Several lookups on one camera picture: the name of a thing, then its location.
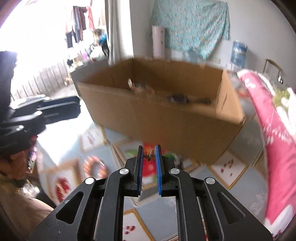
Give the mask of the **pink strap kids watch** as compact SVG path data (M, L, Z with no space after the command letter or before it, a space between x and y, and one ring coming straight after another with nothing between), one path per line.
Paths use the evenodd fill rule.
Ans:
M211 104L211 100L208 98L189 98L184 94L171 94L167 97L169 102L179 103L179 104L189 104L189 103L198 103L198 104Z

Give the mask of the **fruit pattern tablecloth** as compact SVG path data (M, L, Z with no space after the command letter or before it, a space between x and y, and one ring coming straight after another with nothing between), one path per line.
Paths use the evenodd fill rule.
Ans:
M271 233L216 179L197 179L155 146L158 194L174 197L179 240L272 240ZM86 178L47 218L31 240L122 240L125 197L142 190L143 146L103 179Z

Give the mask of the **grey low cabinet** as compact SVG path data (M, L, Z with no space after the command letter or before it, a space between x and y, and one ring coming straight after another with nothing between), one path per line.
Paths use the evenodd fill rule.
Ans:
M70 75L74 83L85 82L87 78L92 77L95 73L108 67L108 59L101 59L95 62L87 62L84 65L77 67L70 73Z

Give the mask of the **brown cardboard box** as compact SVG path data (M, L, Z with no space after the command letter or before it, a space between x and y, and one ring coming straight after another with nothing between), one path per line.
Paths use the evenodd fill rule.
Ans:
M132 58L77 85L95 123L202 163L215 163L245 121L228 73L209 65ZM172 103L171 94L212 103Z

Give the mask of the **hanging clothes on line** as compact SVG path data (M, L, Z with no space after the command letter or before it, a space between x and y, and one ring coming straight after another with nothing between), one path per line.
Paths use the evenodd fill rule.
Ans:
M67 48L73 48L75 43L83 41L84 30L94 30L91 6L70 6L65 13L65 36Z

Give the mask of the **grey curtain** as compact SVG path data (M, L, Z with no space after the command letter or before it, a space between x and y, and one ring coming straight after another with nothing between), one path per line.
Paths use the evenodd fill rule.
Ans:
M133 57L130 1L106 0L105 17L109 64Z

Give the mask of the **pink floral quilt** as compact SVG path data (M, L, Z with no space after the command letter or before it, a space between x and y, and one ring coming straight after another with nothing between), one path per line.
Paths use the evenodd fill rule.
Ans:
M263 134L268 171L264 225L276 240L295 218L295 139L282 122L262 77L247 69L237 75L252 100Z

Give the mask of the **white fluffy blanket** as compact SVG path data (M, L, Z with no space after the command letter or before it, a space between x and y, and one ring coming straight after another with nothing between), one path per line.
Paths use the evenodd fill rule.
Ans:
M281 121L289 133L295 135L295 92L283 83L282 76L276 80L270 79L266 74L258 73L264 82L265 88L272 96L273 105L281 117Z

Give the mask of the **rolled pink mat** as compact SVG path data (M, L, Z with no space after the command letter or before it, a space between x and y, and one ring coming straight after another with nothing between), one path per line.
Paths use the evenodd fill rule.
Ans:
M165 59L165 28L152 26L153 55L155 59Z

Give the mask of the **blue water dispenser bottle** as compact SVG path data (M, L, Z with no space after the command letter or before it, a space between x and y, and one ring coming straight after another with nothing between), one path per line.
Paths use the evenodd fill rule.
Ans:
M240 41L234 41L232 46L230 63L240 67L245 67L246 62L246 53L248 50L248 46Z

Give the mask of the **small wooden shelf stand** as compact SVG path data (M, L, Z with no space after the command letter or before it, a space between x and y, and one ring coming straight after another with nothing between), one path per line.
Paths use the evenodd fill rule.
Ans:
M265 59L263 67L263 75L271 80L274 84L283 85L283 79L281 76L282 68L273 60Z

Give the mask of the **teal floral wall cloth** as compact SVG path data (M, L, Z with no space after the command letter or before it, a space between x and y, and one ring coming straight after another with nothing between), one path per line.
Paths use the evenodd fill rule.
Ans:
M229 40L229 7L224 1L154 1L151 26L165 29L165 47L208 59Z

